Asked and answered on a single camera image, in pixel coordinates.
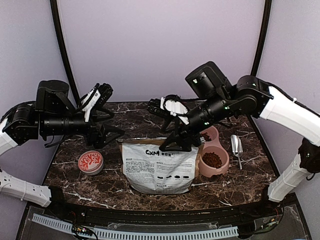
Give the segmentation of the red patterned round tin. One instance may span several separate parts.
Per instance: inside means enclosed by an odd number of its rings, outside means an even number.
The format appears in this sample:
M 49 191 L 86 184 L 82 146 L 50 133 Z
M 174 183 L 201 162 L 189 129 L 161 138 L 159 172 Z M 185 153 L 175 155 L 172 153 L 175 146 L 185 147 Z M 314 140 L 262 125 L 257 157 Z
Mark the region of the red patterned round tin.
M 78 168 L 88 176 L 95 176 L 101 172 L 104 167 L 104 158 L 99 151 L 90 150 L 84 152 L 78 159 Z

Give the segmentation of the black frame post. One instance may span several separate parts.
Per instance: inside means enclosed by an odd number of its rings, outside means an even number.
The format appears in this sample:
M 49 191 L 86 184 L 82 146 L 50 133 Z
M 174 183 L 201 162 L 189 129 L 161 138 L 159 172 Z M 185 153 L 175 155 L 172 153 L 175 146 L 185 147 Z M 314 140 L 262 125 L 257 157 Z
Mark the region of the black frame post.
M 72 67 L 70 64 L 69 56 L 68 56 L 68 51 L 64 39 L 64 34 L 63 34 L 63 28 L 62 28 L 62 23 L 61 23 L 61 18 L 60 18 L 60 13 L 59 13 L 59 6 L 58 6 L 58 1 L 57 0 L 50 0 L 50 9 L 51 9 L 51 15 L 52 15 L 52 20 L 53 20 L 53 25 L 54 25 L 54 30 L 55 30 L 55 35 L 59 47 L 59 52 L 61 56 L 61 60 L 63 63 L 63 67 L 66 73 L 66 77 L 71 89 L 71 93 L 73 96 L 73 99 L 75 103 L 77 104 L 80 100 L 80 95 L 79 91 L 76 86 L 76 81 L 73 75 Z
M 263 8 L 263 14 L 262 14 L 262 20 L 261 20 L 261 26 L 259 31 L 259 37 L 258 42 L 256 46 L 256 51 L 252 63 L 252 68 L 250 74 L 252 76 L 257 76 L 258 70 L 260 67 L 263 50 L 266 42 L 267 32 L 268 32 L 268 26 L 270 21 L 270 15 L 271 15 L 271 9 L 272 9 L 272 0 L 265 0 L 264 1 L 264 8 Z

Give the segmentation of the left black frame post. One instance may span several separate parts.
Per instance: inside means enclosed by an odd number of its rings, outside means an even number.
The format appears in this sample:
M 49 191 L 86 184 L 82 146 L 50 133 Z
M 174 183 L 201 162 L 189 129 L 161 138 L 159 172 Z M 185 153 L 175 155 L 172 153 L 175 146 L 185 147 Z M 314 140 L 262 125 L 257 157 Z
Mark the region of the left black frame post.
M 54 30 L 55 30 L 55 35 L 59 47 L 59 52 L 61 56 L 61 60 L 63 63 L 63 67 L 66 73 L 66 77 L 71 89 L 71 93 L 73 96 L 73 99 L 75 103 L 77 104 L 80 100 L 80 95 L 79 91 L 76 86 L 76 81 L 73 75 L 72 67 L 70 64 L 69 56 L 68 56 L 68 51 L 64 39 L 64 34 L 63 34 L 63 28 L 62 28 L 62 23 L 61 23 L 61 18 L 60 18 L 60 13 L 59 13 L 59 6 L 58 6 L 58 1 L 57 0 L 50 0 L 50 9 L 51 9 L 51 15 L 52 15 L 52 20 L 53 20 L 53 25 L 54 25 Z

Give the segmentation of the pet food bag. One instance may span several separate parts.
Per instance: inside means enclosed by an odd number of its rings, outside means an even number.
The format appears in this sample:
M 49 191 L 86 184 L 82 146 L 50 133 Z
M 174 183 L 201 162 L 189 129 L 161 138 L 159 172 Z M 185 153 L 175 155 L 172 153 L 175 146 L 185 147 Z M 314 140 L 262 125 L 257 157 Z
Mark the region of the pet food bag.
M 187 193 L 199 176 L 203 146 L 190 152 L 161 151 L 164 138 L 133 138 L 117 141 L 122 156 L 121 172 L 130 186 L 143 194 Z

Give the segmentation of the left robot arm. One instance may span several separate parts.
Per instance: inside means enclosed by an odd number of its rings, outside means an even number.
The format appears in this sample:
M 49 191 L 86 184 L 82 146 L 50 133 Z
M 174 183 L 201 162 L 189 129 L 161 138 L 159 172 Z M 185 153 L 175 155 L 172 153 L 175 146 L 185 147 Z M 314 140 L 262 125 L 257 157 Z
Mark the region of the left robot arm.
M 102 149 L 124 135 L 124 130 L 105 124 L 114 113 L 104 107 L 113 89 L 97 83 L 74 106 L 68 98 L 70 86 L 61 80 L 42 80 L 36 99 L 17 104 L 0 120 L 0 153 L 42 137 L 80 135 L 88 146 Z

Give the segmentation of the right black frame post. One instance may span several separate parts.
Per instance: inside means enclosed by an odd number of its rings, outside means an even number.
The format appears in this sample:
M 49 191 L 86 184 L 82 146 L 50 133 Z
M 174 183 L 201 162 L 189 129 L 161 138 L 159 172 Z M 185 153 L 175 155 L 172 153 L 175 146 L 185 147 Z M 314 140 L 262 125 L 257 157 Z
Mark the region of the right black frame post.
M 263 8 L 263 14 L 262 14 L 262 20 L 261 20 L 261 26 L 259 31 L 259 37 L 258 42 L 256 46 L 256 51 L 252 63 L 252 68 L 250 74 L 252 76 L 257 76 L 258 70 L 260 67 L 263 50 L 266 42 L 267 32 L 268 32 L 268 26 L 270 21 L 270 15 L 271 15 L 271 9 L 272 9 L 272 0 L 265 0 L 264 1 L 264 8 Z

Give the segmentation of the pink double pet bowl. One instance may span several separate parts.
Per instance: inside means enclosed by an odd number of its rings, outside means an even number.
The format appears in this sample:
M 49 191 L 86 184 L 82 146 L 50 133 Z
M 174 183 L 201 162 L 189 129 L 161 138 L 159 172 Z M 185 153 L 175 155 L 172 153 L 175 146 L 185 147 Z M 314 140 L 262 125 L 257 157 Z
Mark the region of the pink double pet bowl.
M 204 146 L 199 161 L 199 173 L 204 177 L 225 175 L 230 167 L 230 157 L 222 147 L 218 130 L 211 126 L 201 132 Z

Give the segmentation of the brown kibble in bowl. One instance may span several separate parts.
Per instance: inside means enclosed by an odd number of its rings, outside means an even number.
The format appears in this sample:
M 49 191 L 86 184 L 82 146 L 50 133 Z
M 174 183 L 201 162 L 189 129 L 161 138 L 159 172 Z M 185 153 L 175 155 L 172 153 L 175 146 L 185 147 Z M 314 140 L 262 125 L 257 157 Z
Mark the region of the brown kibble in bowl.
M 201 141 L 202 142 L 210 142 L 212 138 L 207 132 L 201 133 Z

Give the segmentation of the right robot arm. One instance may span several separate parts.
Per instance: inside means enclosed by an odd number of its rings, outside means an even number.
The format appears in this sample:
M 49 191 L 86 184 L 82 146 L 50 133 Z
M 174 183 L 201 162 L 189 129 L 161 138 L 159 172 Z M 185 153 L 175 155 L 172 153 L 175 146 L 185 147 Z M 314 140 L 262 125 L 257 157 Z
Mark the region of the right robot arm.
M 200 132 L 217 122 L 249 115 L 277 123 L 302 136 L 297 155 L 267 189 L 267 197 L 255 205 L 255 213 L 266 217 L 304 179 L 320 171 L 320 115 L 287 95 L 276 85 L 252 75 L 231 84 L 219 67 L 209 61 L 191 73 L 186 82 L 201 105 L 187 109 L 177 96 L 160 100 L 160 108 L 177 118 L 173 132 L 160 150 L 189 152 L 199 146 Z

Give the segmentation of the metal scoop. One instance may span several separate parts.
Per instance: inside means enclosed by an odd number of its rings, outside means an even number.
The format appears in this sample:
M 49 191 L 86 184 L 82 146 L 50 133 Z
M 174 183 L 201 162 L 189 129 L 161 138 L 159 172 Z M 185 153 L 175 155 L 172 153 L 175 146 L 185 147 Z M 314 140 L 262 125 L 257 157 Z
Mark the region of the metal scoop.
M 243 146 L 239 136 L 232 134 L 230 137 L 232 153 L 238 159 L 239 169 L 242 170 L 242 154 L 243 154 Z

